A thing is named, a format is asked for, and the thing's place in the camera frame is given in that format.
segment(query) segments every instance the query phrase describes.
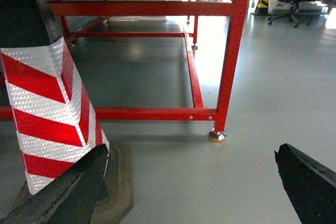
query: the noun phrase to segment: red metal beam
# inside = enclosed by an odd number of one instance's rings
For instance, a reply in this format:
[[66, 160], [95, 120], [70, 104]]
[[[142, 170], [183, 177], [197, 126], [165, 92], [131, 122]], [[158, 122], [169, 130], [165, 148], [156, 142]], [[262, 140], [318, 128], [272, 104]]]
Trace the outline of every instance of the red metal beam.
[[191, 93], [193, 96], [194, 108], [203, 108], [204, 106], [203, 106], [201, 88], [199, 85], [197, 72], [195, 68], [193, 51], [191, 49], [191, 45], [188, 42], [189, 36], [186, 27], [184, 27], [184, 39], [185, 39], [185, 48], [187, 51], [189, 77], [190, 77]]
[[83, 37], [83, 34], [86, 34], [86, 32], [88, 32], [89, 30], [92, 30], [95, 27], [99, 26], [101, 23], [103, 23], [105, 20], [107, 20], [109, 18], [110, 18], [110, 16], [106, 16], [106, 17], [102, 17], [102, 18], [97, 19], [95, 22], [93, 22], [88, 27], [80, 29], [76, 33], [71, 34], [69, 37], [67, 37], [65, 39], [65, 43], [68, 45], [68, 44], [72, 43], [74, 40], [76, 40], [77, 38]]
[[180, 1], [50, 1], [58, 16], [233, 16], [234, 3]]
[[101, 37], [177, 37], [181, 38], [184, 33], [80, 33], [79, 37], [91, 37], [91, 38], [101, 38]]
[[3, 73], [0, 73], [0, 87], [5, 85], [5, 75]]
[[220, 116], [215, 122], [215, 131], [224, 131], [230, 95], [237, 65], [240, 40], [242, 38], [245, 15], [248, 0], [235, 0], [235, 15], [229, 22], [226, 39], [226, 52], [222, 70], [221, 84], [217, 101], [217, 109]]
[[[216, 109], [95, 108], [100, 120], [214, 121]], [[11, 106], [0, 106], [0, 119], [12, 119]]]
[[12, 119], [12, 107], [11, 106], [0, 106], [0, 119]]

